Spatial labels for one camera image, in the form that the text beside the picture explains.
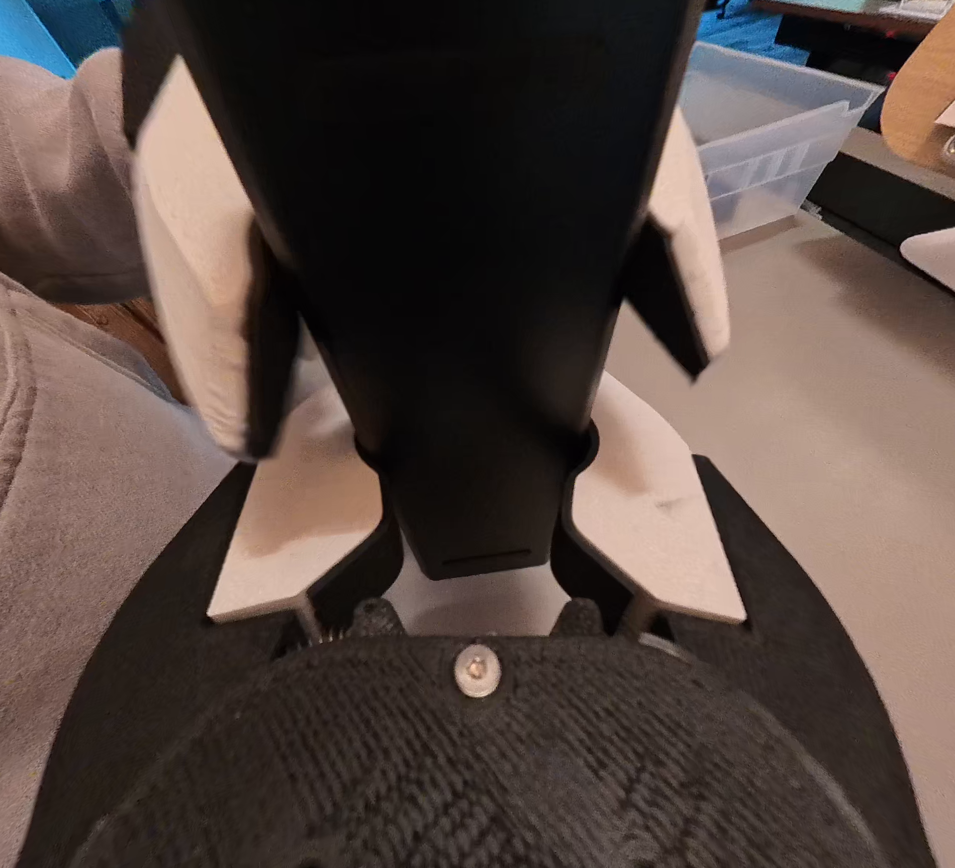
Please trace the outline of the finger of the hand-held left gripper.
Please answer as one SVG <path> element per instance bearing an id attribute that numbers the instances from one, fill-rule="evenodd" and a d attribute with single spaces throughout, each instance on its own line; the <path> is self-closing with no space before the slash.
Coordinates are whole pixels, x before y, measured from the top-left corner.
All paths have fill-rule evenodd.
<path id="1" fill-rule="evenodd" d="M 301 325 L 283 270 L 161 11 L 123 31 L 123 127 L 150 291 L 188 401 L 215 442 L 270 456 Z"/>
<path id="2" fill-rule="evenodd" d="M 646 216 L 636 226 L 622 294 L 691 380 L 728 349 L 729 300 L 710 199 L 693 136 L 672 112 Z"/>

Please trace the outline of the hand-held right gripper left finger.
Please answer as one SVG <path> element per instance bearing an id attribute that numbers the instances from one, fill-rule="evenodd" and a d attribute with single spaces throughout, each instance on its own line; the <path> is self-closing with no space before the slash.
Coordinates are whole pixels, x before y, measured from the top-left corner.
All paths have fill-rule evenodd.
<path id="1" fill-rule="evenodd" d="M 360 455 L 321 361 L 297 368 L 291 410 L 257 465 L 208 604 L 214 623 L 290 614 L 311 644 L 342 637 L 355 608 L 404 564 L 385 486 Z"/>

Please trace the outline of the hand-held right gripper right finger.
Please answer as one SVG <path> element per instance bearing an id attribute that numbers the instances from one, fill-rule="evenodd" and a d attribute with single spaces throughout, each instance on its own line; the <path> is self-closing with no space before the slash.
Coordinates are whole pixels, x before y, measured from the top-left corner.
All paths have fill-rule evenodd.
<path id="1" fill-rule="evenodd" d="M 745 623 L 694 457 L 678 432 L 605 372 L 586 445 L 551 550 L 566 594 L 592 601 L 609 635 L 669 613 Z"/>

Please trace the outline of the black multi-port usb hub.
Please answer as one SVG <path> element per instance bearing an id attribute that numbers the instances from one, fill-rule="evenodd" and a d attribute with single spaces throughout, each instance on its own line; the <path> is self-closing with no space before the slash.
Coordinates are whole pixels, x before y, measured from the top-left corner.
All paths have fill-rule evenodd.
<path id="1" fill-rule="evenodd" d="M 152 0 L 433 580 L 544 564 L 703 0 Z"/>

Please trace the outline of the person's left forearm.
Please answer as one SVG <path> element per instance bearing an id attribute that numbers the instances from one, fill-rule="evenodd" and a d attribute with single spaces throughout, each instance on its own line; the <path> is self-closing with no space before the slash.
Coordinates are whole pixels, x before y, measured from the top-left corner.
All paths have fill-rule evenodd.
<path id="1" fill-rule="evenodd" d="M 2 58 L 1 269 L 46 301 L 149 294 L 122 107 L 117 48 L 70 79 Z"/>

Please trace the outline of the clear plastic bin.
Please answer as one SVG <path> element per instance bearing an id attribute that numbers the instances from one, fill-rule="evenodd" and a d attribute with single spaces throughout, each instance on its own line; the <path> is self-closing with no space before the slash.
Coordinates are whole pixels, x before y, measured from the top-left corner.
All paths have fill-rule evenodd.
<path id="1" fill-rule="evenodd" d="M 883 90 L 697 41 L 679 107 L 718 238 L 794 216 Z"/>

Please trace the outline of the white stand base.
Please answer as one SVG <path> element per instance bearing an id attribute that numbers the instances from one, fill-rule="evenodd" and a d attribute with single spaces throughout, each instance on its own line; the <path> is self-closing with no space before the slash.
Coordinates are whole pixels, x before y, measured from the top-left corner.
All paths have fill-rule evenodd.
<path id="1" fill-rule="evenodd" d="M 954 228 L 913 235 L 902 241 L 901 257 L 939 285 L 954 292 Z"/>

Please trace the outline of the document board with printed sheet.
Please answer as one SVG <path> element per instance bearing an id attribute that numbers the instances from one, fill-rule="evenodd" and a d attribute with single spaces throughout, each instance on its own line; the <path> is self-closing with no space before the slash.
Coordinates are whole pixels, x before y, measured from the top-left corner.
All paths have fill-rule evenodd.
<path id="1" fill-rule="evenodd" d="M 889 148 L 917 166 L 954 177 L 954 11 L 896 74 L 880 129 Z"/>

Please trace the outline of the brown top work table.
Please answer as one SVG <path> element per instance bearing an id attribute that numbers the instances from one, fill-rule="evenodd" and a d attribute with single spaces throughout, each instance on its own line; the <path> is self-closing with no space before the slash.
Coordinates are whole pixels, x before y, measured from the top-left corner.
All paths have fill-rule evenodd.
<path id="1" fill-rule="evenodd" d="M 774 43 L 804 52 L 822 71 L 873 66 L 897 72 L 939 16 L 903 9 L 902 0 L 753 0 L 779 18 Z"/>

